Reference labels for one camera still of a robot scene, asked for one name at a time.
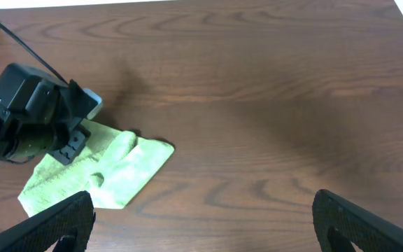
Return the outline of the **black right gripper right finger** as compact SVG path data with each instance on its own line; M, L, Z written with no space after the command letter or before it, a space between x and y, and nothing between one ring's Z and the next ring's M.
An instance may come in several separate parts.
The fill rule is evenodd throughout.
M322 251L403 251L403 229L326 189L312 204Z

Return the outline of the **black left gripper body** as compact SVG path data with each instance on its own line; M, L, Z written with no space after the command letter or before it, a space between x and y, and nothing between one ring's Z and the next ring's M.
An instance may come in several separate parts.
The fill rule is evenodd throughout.
M74 80L9 64L0 75L0 162L22 164L49 154L71 164L90 138L82 121L91 104Z

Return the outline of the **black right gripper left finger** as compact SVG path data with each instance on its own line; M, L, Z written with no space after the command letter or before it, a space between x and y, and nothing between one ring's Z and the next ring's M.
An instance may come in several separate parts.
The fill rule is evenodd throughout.
M0 233L0 252L84 252L95 222L90 194L80 191Z

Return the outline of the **light green microfiber cloth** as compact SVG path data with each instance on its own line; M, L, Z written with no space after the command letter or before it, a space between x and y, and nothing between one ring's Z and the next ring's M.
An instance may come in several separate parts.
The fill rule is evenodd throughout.
M88 191L94 207L123 209L174 153L174 147L84 120L91 136L68 165L47 154L35 166L18 200L28 216Z

